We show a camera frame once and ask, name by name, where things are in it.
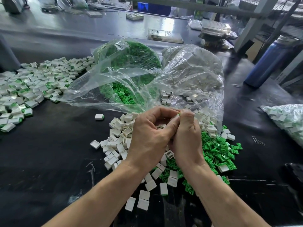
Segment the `gray machine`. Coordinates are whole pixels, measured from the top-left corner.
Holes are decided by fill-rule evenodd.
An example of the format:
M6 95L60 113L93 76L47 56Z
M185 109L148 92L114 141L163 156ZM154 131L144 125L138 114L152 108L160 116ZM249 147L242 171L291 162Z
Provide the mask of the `gray machine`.
M1 0L1 2L5 11L11 14L20 14L27 4L26 0Z

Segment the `paper clip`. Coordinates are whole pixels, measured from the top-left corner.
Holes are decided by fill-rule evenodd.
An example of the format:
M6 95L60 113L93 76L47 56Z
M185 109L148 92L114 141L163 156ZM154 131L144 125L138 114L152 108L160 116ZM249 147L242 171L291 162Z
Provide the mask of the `paper clip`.
M252 137L252 139L254 140L255 144L260 144L262 146L265 146L265 143L261 142L260 140L256 139L255 136Z

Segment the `pile of green plastic pieces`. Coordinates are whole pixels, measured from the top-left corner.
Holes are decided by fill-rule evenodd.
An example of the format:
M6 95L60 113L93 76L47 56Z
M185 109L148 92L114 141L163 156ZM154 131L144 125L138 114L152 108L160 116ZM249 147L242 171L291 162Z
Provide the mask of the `pile of green plastic pieces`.
M152 68L162 68L157 54L152 49L140 42L126 41L126 43L128 44L128 47L123 50L118 50L115 44L107 43L105 46L102 46L94 52L94 57L97 57L98 60L100 60L101 57L107 58L116 53L115 57L111 61L111 67L104 69L103 72L109 72L119 68L137 67L147 70ZM143 85L150 83L155 77L156 76L152 74L147 74L144 76L133 77L131 80L138 88L141 88ZM100 92L103 93L106 98L111 98L113 92L108 91L108 89L109 86L103 85L100 87ZM114 99L116 102L122 101L124 104L136 104L142 102L140 96L134 97L132 91L121 83L112 83L112 89L120 99Z
M242 146L240 143L237 143L237 145L230 145L226 142L224 138L221 138L217 136L215 139L212 139L206 132L201 133L201 139L202 139L202 145L203 145L203 156L205 161L210 166L211 170L218 175L218 171L216 167L220 165L227 165L229 170L236 169L235 164L232 162L232 160L235 159L235 154L238 154L238 150L242 150ZM178 172L178 178L183 178L183 172L181 169L177 166L175 159L167 159L167 166L165 171L159 176L159 178L167 183L168 177L169 177L169 171L174 170ZM221 176L222 180L229 185L230 182L226 178L226 176ZM183 183L185 186L185 191L189 194L194 194L194 189L191 187L191 185L187 182L186 179L184 179Z

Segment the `gray cylindrical object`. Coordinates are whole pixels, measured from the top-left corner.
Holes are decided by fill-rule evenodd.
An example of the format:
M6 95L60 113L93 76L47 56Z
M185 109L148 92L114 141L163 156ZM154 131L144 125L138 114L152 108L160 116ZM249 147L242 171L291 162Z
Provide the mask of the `gray cylindrical object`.
M0 34L0 66L4 71L16 71L21 64L9 47L4 37Z

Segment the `black work surface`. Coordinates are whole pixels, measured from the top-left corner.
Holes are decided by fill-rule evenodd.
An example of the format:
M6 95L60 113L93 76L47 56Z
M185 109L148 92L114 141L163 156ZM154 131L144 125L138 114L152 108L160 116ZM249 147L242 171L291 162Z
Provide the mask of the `black work surface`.
M217 55L225 68L223 124L243 147L235 159L237 170L226 173L231 188L269 224L302 224L294 196L279 174L284 163L303 163L302 149L258 108L297 103L296 100L272 80L258 90L242 86L252 64L232 58L229 53ZM104 121L95 121L96 113L103 113ZM46 101L34 109L32 118L2 134L0 225L34 227L45 223L68 205L71 196L91 188L90 174L85 168L90 159L96 167L96 181L108 175L111 171L100 161L105 155L89 144L106 139L109 122L120 114ZM256 145L252 136L265 146ZM159 187L154 189L148 212L136 207L132 213L122 209L114 226L192 226L194 223L210 226L199 199L187 194L181 182L178 184L175 189L169 188L168 197L159 195Z

